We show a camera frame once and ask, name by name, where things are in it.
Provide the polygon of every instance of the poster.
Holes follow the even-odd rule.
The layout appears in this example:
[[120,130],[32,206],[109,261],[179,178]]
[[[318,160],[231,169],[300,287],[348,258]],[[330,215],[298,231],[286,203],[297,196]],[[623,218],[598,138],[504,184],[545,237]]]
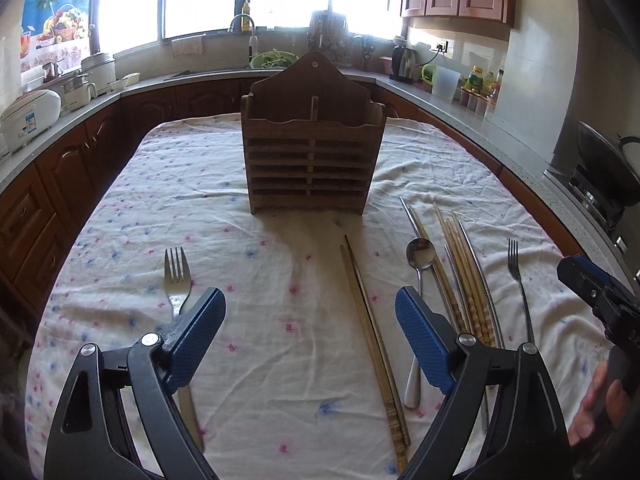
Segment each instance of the poster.
[[89,0],[25,0],[22,72],[48,62],[67,70],[89,54]]

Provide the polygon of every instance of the metal fork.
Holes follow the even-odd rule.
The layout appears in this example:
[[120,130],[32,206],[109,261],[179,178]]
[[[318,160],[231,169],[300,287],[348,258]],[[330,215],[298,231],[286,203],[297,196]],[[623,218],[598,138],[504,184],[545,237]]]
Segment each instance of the metal fork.
[[178,248],[164,250],[164,290],[173,307],[174,319],[180,316],[180,310],[191,293],[191,271],[187,257],[180,247],[181,260],[178,260]]
[[533,325],[531,324],[531,314],[529,313],[529,305],[527,304],[527,297],[524,293],[522,277],[520,276],[520,267],[518,266],[518,242],[516,240],[511,240],[510,238],[507,266],[509,268],[509,274],[520,286],[520,293],[522,294],[522,308],[524,310],[524,318],[527,325],[527,341],[535,344],[536,342],[533,337]]
[[[164,250],[164,290],[173,308],[172,314],[175,319],[180,316],[180,311],[191,293],[191,271],[182,247],[180,247],[180,260],[178,248]],[[189,385],[178,388],[178,406],[185,427],[200,452],[203,452],[204,441],[198,430],[198,419]]]

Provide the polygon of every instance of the gooseneck faucet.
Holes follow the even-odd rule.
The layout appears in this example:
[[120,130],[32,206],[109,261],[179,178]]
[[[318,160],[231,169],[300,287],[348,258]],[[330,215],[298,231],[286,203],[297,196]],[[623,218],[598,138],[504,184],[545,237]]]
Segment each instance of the gooseneck faucet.
[[258,54],[258,37],[255,35],[255,22],[248,14],[236,14],[229,24],[229,32],[233,32],[234,23],[238,18],[247,18],[251,23],[251,37],[249,38],[249,63],[251,63],[254,56]]

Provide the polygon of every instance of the tablecloth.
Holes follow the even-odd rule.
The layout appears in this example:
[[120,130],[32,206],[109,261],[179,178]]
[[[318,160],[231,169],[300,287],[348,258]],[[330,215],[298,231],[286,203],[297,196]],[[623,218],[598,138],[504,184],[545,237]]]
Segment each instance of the tablecloth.
[[[82,229],[31,357],[25,426],[34,474],[42,476],[51,421],[79,348],[130,346],[170,323],[164,249],[182,246],[193,275],[188,305],[208,286],[226,296],[225,321],[191,382],[204,454],[220,478],[396,476],[339,245],[347,234],[403,392],[412,354],[394,297],[398,288],[415,285],[416,275],[406,262],[414,234],[399,196],[414,205],[449,274],[432,203],[458,214],[512,349],[525,339],[518,285],[506,264],[508,238],[519,240],[536,343],[571,420],[606,356],[602,327],[558,282],[561,255],[553,242],[487,168],[435,127],[389,119],[362,216],[252,216],[240,117],[231,114],[151,131]],[[425,277],[428,305],[444,313],[433,276]],[[132,395],[124,397],[143,465],[159,472]],[[411,453],[441,401],[422,377],[420,407],[405,412]],[[476,424],[460,470],[473,464],[481,443]]]

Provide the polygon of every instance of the white rice cooker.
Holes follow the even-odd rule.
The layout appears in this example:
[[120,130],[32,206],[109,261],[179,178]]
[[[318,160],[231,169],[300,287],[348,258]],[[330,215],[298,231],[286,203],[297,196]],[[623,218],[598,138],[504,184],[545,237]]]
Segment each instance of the white rice cooker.
[[58,120],[60,96],[36,90],[17,98],[0,116],[0,131],[13,153]]
[[89,76],[89,83],[95,84],[98,95],[106,94],[116,81],[116,62],[111,54],[98,52],[82,60],[82,72]]

